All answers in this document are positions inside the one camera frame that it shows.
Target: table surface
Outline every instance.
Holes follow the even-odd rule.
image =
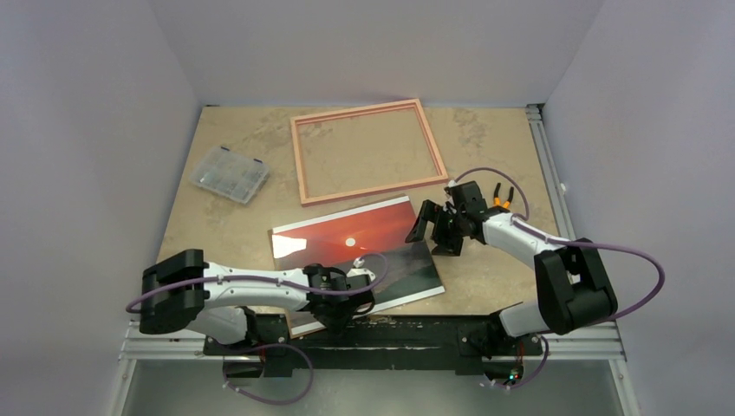
[[[173,203],[158,259],[199,248],[205,259],[239,269],[273,270],[268,231],[273,227],[406,194],[414,211],[424,199],[443,201],[444,185],[301,207],[289,118],[336,107],[204,107]],[[530,223],[557,234],[549,194],[537,150],[522,108],[425,108],[437,146],[451,178],[478,166],[492,166],[520,184],[530,203]],[[214,146],[263,160],[270,177],[247,205],[197,188],[189,181],[197,163]],[[332,159],[329,149],[325,161]],[[405,160],[410,169],[411,160]],[[510,185],[498,175],[476,172],[476,180],[491,204],[498,181],[501,197]],[[516,193],[512,211],[521,211]],[[435,257],[446,293],[381,312],[382,314],[489,314],[532,299],[532,271],[513,257],[475,241],[466,241],[461,257]]]

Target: white wall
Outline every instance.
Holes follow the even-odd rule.
[[[151,0],[214,104],[523,107],[561,79],[602,0]]]
[[[1,414],[102,414],[197,116],[145,0],[0,2]]]
[[[735,2],[607,0],[543,110],[577,233],[668,272],[620,320],[646,415],[735,414]],[[622,305],[651,267],[606,256]]]

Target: plastic compartment box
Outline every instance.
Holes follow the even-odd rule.
[[[200,187],[247,204],[268,178],[269,167],[258,159],[233,153],[227,147],[213,147],[189,177]]]

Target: black mounting plate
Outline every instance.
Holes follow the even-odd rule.
[[[284,315],[256,315],[260,342],[279,338],[300,348],[314,368],[352,370],[452,370],[457,375],[483,374],[487,361],[472,346],[481,338],[489,315],[370,315],[355,319],[341,335],[327,331],[289,338]],[[517,339],[526,355],[541,355],[530,335]],[[493,356],[515,356],[517,342],[486,346]],[[205,355],[240,355],[237,349],[205,342]],[[265,352],[263,375],[288,377],[295,368],[307,368],[303,358],[285,348]]]

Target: wooden picture frame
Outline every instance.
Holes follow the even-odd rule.
[[[304,168],[303,152],[301,138],[299,137],[299,127],[308,124],[322,123],[325,121],[348,119],[356,116],[364,116],[371,114],[387,113],[392,111],[401,110],[413,110],[416,114],[421,132],[426,141],[426,146],[429,153],[431,154],[433,165],[436,169],[436,175],[429,178],[414,179],[405,182],[399,182],[395,184],[379,185],[365,189],[357,189],[347,192],[337,192],[329,195],[321,195],[317,197],[311,197],[309,195],[309,188],[307,187],[307,172]],[[320,114],[308,114],[291,118],[291,136],[294,144],[294,156],[296,159],[296,175],[299,183],[299,197],[303,206],[321,204],[325,202],[331,202],[336,200],[342,200],[347,198],[363,197],[367,195],[374,195],[381,192],[398,191],[402,189],[414,188],[423,185],[433,185],[441,182],[445,182],[449,177],[444,167],[444,161],[439,154],[436,141],[434,140],[429,123],[426,121],[426,115],[424,114],[424,108],[418,99],[388,102],[385,104],[378,104],[374,106],[350,108],[346,110],[330,111],[327,113]]]

